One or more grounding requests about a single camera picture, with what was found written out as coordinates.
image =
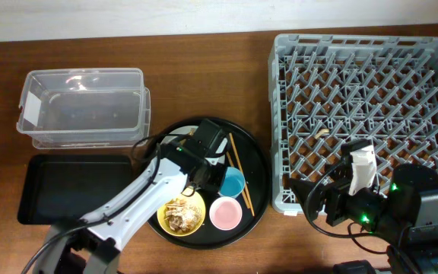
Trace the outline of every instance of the wooden table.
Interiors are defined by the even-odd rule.
[[[267,59],[279,33],[438,37],[438,25],[0,43],[0,273],[21,271],[48,231],[48,226],[23,226],[16,219],[27,162],[41,153],[15,129],[29,71],[140,68],[151,90],[152,132],[191,116],[219,116],[244,126],[267,151],[271,145]],[[319,223],[327,228],[322,218]],[[346,225],[328,229],[345,233]],[[376,239],[360,241],[376,250],[386,247]],[[122,253],[119,269],[125,273],[310,272],[361,258],[375,267],[388,266],[386,256],[364,252],[350,240],[326,237],[304,217],[286,217],[269,207],[251,233],[219,250],[174,246],[144,225]]]

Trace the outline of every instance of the pink bowl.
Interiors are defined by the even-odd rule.
[[[231,197],[216,199],[209,210],[212,224],[223,231],[235,228],[243,217],[241,205]]]

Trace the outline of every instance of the wire rack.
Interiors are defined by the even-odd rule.
[[[438,172],[438,38],[281,34],[268,65],[279,212],[302,212],[288,178],[316,180],[355,139],[373,143],[382,192],[400,164]]]

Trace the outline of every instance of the wall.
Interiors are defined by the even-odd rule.
[[[438,23],[438,0],[0,0],[0,41]]]

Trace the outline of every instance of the wooden chopstick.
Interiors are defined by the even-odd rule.
[[[233,133],[229,132],[229,138],[231,139],[231,145],[233,145],[234,156],[236,156],[237,166],[240,168],[241,173],[244,176],[243,167],[241,166],[240,156],[237,154],[236,145],[234,144]],[[249,196],[248,183],[244,183],[244,189],[246,190],[246,197],[248,198],[249,205],[251,206],[251,214],[255,216],[255,209],[252,207],[251,197]]]
[[[229,165],[231,167],[234,167],[233,159],[231,159],[231,155],[229,154],[229,152],[226,152],[226,156],[227,156],[227,160],[229,161]],[[246,204],[246,207],[249,209],[249,200],[244,192],[244,189],[243,191],[241,191],[241,194],[243,194],[244,203]]]

